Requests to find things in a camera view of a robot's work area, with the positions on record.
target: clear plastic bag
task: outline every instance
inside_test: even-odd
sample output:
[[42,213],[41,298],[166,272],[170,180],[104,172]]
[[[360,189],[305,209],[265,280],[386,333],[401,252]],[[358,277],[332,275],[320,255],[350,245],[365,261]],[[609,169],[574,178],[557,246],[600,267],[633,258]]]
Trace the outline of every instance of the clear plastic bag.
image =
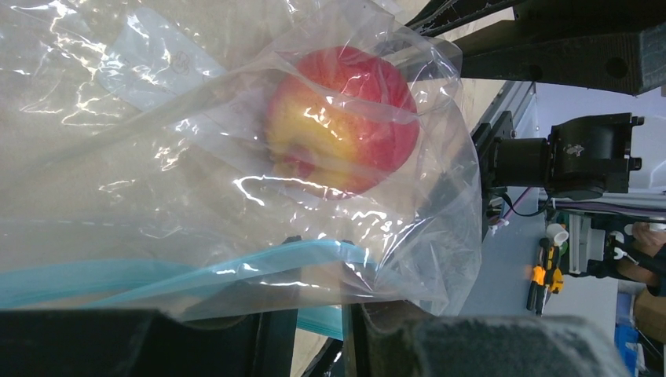
[[458,313],[481,195],[447,57],[371,2],[180,4],[0,2],[0,306]]

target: plastic bag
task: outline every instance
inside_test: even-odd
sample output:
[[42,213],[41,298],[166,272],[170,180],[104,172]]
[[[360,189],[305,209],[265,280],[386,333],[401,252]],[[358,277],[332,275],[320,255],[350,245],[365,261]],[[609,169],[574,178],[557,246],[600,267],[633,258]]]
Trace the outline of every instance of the plastic bag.
[[371,2],[148,3],[0,3],[0,306],[458,313],[481,196],[448,59]]

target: white wall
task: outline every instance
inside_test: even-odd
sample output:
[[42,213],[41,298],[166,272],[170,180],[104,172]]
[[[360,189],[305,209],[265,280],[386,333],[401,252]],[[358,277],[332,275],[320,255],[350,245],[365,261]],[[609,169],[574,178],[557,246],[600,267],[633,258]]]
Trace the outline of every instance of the white wall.
[[646,117],[666,117],[666,98],[662,89],[638,97],[573,86],[536,84],[537,122],[540,136],[546,137],[551,126],[586,115],[633,112]]

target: wire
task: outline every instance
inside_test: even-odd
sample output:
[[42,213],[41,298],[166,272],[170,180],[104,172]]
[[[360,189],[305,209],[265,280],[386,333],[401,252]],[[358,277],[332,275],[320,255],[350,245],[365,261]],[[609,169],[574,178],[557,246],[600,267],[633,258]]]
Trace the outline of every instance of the wire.
[[[557,211],[565,213],[565,214],[577,214],[579,216],[584,216],[584,217],[587,217],[587,218],[593,218],[594,217],[593,214],[581,213],[580,212],[581,210],[577,210],[577,209],[566,209],[565,210],[565,209],[560,208],[560,206],[558,206]],[[631,216],[630,214],[623,214],[622,212],[618,212],[618,211],[615,211],[615,210],[595,210],[595,211],[597,211],[601,214],[615,214],[615,215],[621,216],[623,218],[628,218],[628,219],[633,220],[633,221],[647,222],[647,223],[654,223],[654,224],[666,224],[666,220],[653,220],[653,219],[650,219],[650,218],[641,218],[639,216]]]
[[666,210],[663,209],[653,209],[645,207],[629,207],[629,206],[618,206],[611,203],[598,203],[598,202],[567,202],[559,203],[558,208],[569,208],[569,209],[579,209],[579,210],[611,210],[621,213],[630,212],[633,214],[638,214],[640,216],[646,217],[664,217],[666,218]]
[[548,205],[551,203],[551,195],[548,195],[548,198],[546,199],[545,202],[541,205],[541,208],[533,214],[521,214],[516,211],[514,208],[514,204],[511,202],[511,198],[507,194],[502,194],[499,197],[504,199],[505,202],[507,202],[507,206],[509,206],[509,210],[513,211],[516,215],[523,217],[523,218],[533,218],[534,216],[538,216],[545,212],[548,209]]
[[[518,207],[525,200],[525,198],[527,197],[527,194],[529,194],[530,191],[532,191],[531,187],[526,188],[525,191],[523,191],[522,194],[518,197],[518,199],[516,199],[516,203],[514,204],[514,207]],[[500,197],[500,199],[502,200],[502,208],[505,208],[506,205],[507,205],[507,201],[504,200],[501,197]],[[505,220],[508,220],[511,217],[511,215],[514,213],[514,211],[512,209],[507,210],[506,212],[504,210],[502,210],[502,213],[503,213],[502,218],[505,219]]]

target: blue object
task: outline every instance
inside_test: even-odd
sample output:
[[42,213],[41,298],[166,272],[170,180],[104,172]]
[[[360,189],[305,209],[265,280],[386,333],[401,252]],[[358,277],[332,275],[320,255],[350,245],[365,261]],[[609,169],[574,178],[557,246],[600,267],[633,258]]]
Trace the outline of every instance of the blue object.
[[634,295],[629,293],[617,294],[617,306],[615,310],[615,324],[622,324],[624,326],[633,326],[633,307]]
[[337,306],[299,309],[296,325],[301,330],[342,340],[342,310]]
[[625,325],[615,327],[615,346],[620,351],[620,357],[631,375],[636,375],[636,364],[639,360],[638,343],[639,332],[634,328]]
[[[0,309],[110,291],[123,293],[91,302],[85,307],[108,306],[174,291],[188,291],[207,297],[233,281],[305,265],[338,261],[376,268],[373,263],[365,261],[365,253],[358,247],[333,240],[287,243],[203,269],[147,259],[72,262],[0,273],[0,287],[3,287],[0,291]],[[261,265],[264,268],[239,269],[242,265]],[[218,273],[226,270],[235,273]],[[342,339],[342,311],[335,306],[300,309],[298,327]]]

